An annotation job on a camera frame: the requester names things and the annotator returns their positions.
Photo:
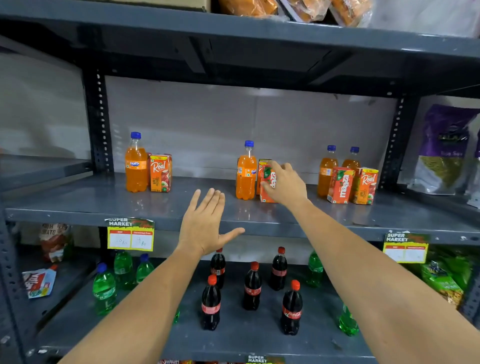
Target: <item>coca-cola label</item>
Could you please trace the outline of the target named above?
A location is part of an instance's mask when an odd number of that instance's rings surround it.
[[[284,306],[282,306],[282,313],[286,317],[291,318],[292,320],[298,320],[301,317],[301,311],[291,312],[291,311],[287,310]]]
[[[210,273],[215,274],[217,276],[221,276],[222,274],[225,273],[225,268],[222,268],[222,269],[210,268]]]
[[[247,292],[247,294],[249,294],[250,296],[258,296],[261,291],[262,291],[262,287],[253,290],[245,286],[245,292]]]
[[[276,270],[275,268],[272,267],[272,273],[275,274],[276,276],[279,277],[284,277],[287,275],[287,270]]]
[[[220,311],[220,304],[216,305],[215,307],[207,307],[202,303],[202,311],[207,315],[216,314],[218,311]]]

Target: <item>juice box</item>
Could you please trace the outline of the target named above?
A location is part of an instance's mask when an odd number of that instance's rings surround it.
[[[352,188],[354,171],[350,168],[336,167],[332,169],[332,179],[328,189],[327,200],[332,204],[347,204]]]
[[[150,156],[150,190],[169,192],[172,187],[172,155],[152,154]]]
[[[371,168],[357,168],[353,182],[351,201],[360,205],[371,205],[377,187],[378,170]]]
[[[260,182],[265,181],[270,186],[275,188],[276,185],[276,173],[269,164],[264,164],[262,168],[262,174],[258,175]],[[275,201],[267,194],[263,186],[260,185],[260,202],[275,203]]]
[[[261,176],[264,171],[264,166],[267,164],[270,164],[271,159],[259,159],[258,160],[258,177],[257,177],[257,194],[260,194],[260,182],[261,182]]]

